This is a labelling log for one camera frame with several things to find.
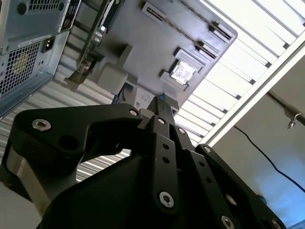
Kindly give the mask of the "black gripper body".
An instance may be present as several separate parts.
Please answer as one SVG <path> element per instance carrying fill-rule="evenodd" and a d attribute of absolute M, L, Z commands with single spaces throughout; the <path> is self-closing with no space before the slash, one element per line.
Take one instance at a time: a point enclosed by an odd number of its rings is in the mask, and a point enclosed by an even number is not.
<path fill-rule="evenodd" d="M 206 228 L 208 203 L 193 173 L 170 156 L 128 157 L 59 194 L 40 228 Z"/>

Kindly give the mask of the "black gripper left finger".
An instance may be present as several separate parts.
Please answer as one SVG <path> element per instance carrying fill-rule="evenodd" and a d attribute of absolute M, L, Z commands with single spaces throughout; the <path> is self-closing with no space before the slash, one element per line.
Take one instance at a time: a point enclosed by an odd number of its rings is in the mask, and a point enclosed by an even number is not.
<path fill-rule="evenodd" d="M 158 96 L 146 109 L 121 103 L 26 110 L 13 120 L 0 179 L 46 210 L 76 184 L 79 164 L 129 149 L 145 161 L 146 178 L 157 193 L 161 176 L 177 179 L 174 128 L 172 108 Z"/>

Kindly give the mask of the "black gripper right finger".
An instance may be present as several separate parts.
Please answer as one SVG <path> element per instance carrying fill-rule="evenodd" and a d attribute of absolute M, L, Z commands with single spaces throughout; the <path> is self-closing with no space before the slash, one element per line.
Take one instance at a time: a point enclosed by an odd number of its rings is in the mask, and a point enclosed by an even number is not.
<path fill-rule="evenodd" d="M 279 217 L 205 144 L 194 147 L 175 124 L 172 108 L 164 103 L 175 143 L 185 213 L 191 228 L 284 229 Z"/>

